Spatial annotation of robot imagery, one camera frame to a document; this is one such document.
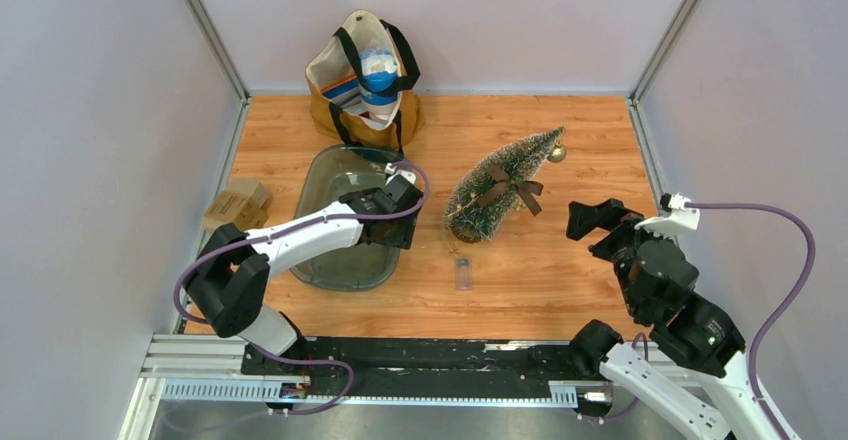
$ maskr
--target green christmas tree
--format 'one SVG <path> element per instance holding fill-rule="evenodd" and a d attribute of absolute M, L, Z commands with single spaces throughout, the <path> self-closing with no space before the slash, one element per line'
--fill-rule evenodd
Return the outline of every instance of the green christmas tree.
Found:
<path fill-rule="evenodd" d="M 462 178 L 448 200 L 445 209 L 447 229 L 467 243 L 494 238 L 509 210 L 522 202 L 516 184 L 532 179 L 548 157 L 559 161 L 564 156 L 564 149 L 558 143 L 564 129 L 559 127 L 524 137 L 486 156 Z M 487 193 L 499 181 L 492 176 L 492 165 L 503 169 L 511 181 L 493 200 L 492 195 Z M 490 201 L 481 206 L 479 199 L 484 196 Z"/>

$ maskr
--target white wall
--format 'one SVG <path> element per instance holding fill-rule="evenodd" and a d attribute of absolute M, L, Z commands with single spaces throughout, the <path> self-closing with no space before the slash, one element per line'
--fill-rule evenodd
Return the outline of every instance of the white wall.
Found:
<path fill-rule="evenodd" d="M 0 0 L 0 428 L 117 436 L 238 102 L 183 0 Z"/>
<path fill-rule="evenodd" d="M 306 91 L 303 70 L 352 11 L 412 45 L 420 90 L 629 91 L 682 0 L 203 0 L 252 91 Z"/>
<path fill-rule="evenodd" d="M 703 0 L 644 102 L 667 188 L 809 222 L 818 261 L 766 337 L 761 377 L 804 438 L 844 438 L 848 377 L 848 0 Z M 759 213 L 706 212 L 684 240 L 699 290 L 748 339 L 796 280 L 804 243 Z"/>

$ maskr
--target gold ornament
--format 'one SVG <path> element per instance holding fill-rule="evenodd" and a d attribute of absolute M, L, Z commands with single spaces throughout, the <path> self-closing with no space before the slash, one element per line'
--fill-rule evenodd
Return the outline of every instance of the gold ornament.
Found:
<path fill-rule="evenodd" d="M 562 145 L 562 142 L 557 142 L 551 154 L 548 155 L 548 161 L 559 163 L 563 160 L 565 160 L 565 147 Z"/>

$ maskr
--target small brown box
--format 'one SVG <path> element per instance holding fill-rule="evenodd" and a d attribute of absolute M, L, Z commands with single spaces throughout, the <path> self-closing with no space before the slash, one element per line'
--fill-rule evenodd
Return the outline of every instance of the small brown box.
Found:
<path fill-rule="evenodd" d="M 262 210 L 270 198 L 262 182 L 235 177 L 227 183 L 203 215 L 203 228 L 210 234 L 221 225 L 233 223 L 239 230 L 265 225 L 268 214 Z"/>

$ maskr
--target wooden tabletop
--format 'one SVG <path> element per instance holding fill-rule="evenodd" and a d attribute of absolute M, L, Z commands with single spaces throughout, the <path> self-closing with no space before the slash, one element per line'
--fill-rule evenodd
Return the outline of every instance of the wooden tabletop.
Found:
<path fill-rule="evenodd" d="M 639 147 L 620 97 L 422 96 L 426 125 L 406 147 L 428 173 L 432 193 L 418 217 L 412 249 L 380 287 L 356 293 L 306 285 L 289 272 L 268 285 L 265 302 L 307 336 L 570 339 L 597 318 L 632 338 L 642 327 L 627 315 L 612 266 L 586 250 L 602 238 L 565 238 L 568 203 L 610 197 L 646 215 L 656 212 Z M 565 161 L 546 162 L 543 211 L 510 212 L 492 242 L 461 244 L 471 258 L 473 290 L 457 291 L 454 254 L 442 216 L 454 186 L 496 148 L 566 126 Z M 260 179 L 272 192 L 266 225 L 293 218 L 315 155 L 339 143 L 318 134 L 308 96 L 256 96 L 233 175 Z M 208 332 L 190 325 L 187 332 Z"/>

